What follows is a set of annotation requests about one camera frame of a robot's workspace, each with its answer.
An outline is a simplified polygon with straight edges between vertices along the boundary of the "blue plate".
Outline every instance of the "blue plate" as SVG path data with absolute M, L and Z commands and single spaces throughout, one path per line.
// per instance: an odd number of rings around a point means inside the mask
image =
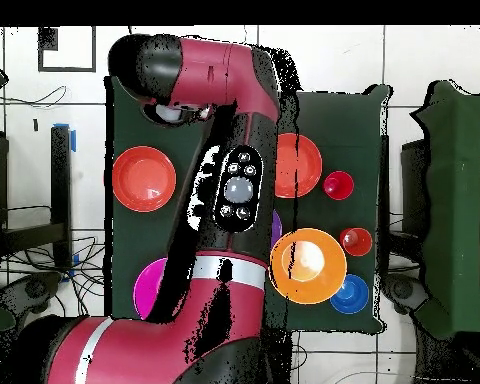
M 339 291 L 331 297 L 331 304 L 342 314 L 356 314 L 366 306 L 368 297 L 368 286 L 364 280 L 347 274 Z

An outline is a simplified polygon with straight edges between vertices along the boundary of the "black control panel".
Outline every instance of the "black control panel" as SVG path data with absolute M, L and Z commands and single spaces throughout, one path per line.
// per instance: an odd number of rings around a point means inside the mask
M 235 147 L 226 157 L 215 200 L 215 222 L 239 233 L 251 227 L 258 211 L 263 161 L 251 146 Z

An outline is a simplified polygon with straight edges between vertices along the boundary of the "floor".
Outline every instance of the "floor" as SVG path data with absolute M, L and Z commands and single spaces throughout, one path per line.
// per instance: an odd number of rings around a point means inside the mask
M 471 93 L 480 92 L 480 27 L 477 26 L 288 26 L 233 25 L 189 27 L 132 27 L 134 33 L 198 34 L 235 42 L 280 47 L 293 57 L 304 90 L 359 93 L 372 84 L 393 87 L 389 102 L 391 211 L 402 211 L 401 145 L 423 137 L 409 113 L 420 107 L 428 85 L 453 79 Z M 96 72 L 38 72 L 37 29 L 0 28 L 0 69 L 9 83 L 0 90 L 0 125 L 10 140 L 9 205 L 11 208 L 50 205 L 50 127 L 68 123 L 76 130 L 77 149 L 72 154 L 72 195 L 75 250 L 86 254 L 89 240 L 104 242 L 105 90 L 107 53 L 128 33 L 128 27 L 96 28 Z M 61 27 L 58 51 L 45 51 L 44 66 L 90 67 L 91 28 Z M 65 96 L 58 87 L 66 86 Z M 34 130 L 33 120 L 38 122 Z M 10 228 L 48 222 L 46 209 L 10 212 Z M 93 252 L 99 249 L 92 247 Z M 101 254 L 93 258 L 99 268 Z M 391 258 L 394 265 L 404 264 Z M 2 264 L 2 269 L 25 270 L 22 264 Z M 100 270 L 89 271 L 96 275 Z M 2 272 L 6 284 L 20 274 Z M 86 278 L 79 275 L 80 284 Z M 103 313 L 100 287 L 87 293 L 91 315 Z M 67 315 L 76 315 L 72 287 L 61 283 L 59 298 Z M 53 302 L 47 313 L 62 314 Z M 295 333 L 292 384 L 409 384 L 414 372 L 416 342 L 408 317 L 398 315 L 382 296 L 380 314 L 387 324 L 377 336 L 363 334 Z

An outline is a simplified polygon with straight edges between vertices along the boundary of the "purple plate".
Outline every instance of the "purple plate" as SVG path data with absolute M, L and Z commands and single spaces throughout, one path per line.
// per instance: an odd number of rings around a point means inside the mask
M 156 300 L 160 281 L 164 272 L 167 258 L 151 262 L 137 277 L 133 287 L 133 304 L 140 318 L 145 320 Z
M 279 218 L 279 215 L 274 210 L 272 213 L 272 240 L 270 243 L 270 249 L 274 247 L 274 245 L 277 243 L 277 240 L 279 240 L 282 235 L 283 226 L 281 224 L 281 218 Z

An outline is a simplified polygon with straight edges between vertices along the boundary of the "orange plate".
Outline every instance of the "orange plate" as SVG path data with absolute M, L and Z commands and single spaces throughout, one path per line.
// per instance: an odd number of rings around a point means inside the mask
M 290 278 L 288 270 L 294 243 Z M 288 296 L 295 303 L 312 305 L 330 299 L 341 288 L 347 274 L 347 260 L 331 235 L 314 228 L 302 228 L 285 234 L 276 243 L 270 255 L 270 269 L 272 284 L 282 296 Z
M 322 174 L 320 150 L 309 138 L 299 135 L 299 155 L 295 145 L 297 135 L 281 134 L 277 138 L 276 196 L 295 197 L 295 170 L 297 170 L 297 197 L 308 194 Z
M 117 200 L 136 212 L 164 206 L 176 188 L 176 171 L 169 158 L 153 147 L 126 150 L 114 162 L 112 186 Z

